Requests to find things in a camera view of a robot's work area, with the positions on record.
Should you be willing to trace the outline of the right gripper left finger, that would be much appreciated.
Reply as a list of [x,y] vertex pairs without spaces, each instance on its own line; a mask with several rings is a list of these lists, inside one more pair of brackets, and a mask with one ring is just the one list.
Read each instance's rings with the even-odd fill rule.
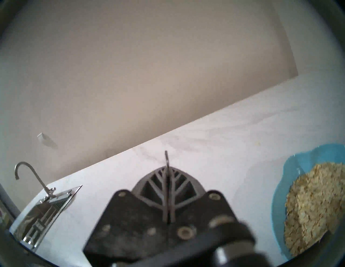
[[165,170],[152,171],[132,191],[114,193],[84,246],[91,266],[133,263],[168,248]]

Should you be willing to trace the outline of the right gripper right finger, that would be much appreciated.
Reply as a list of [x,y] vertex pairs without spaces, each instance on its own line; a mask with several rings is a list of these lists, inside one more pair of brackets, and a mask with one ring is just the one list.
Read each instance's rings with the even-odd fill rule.
[[219,191],[169,167],[169,262],[220,262],[237,237],[238,220]]

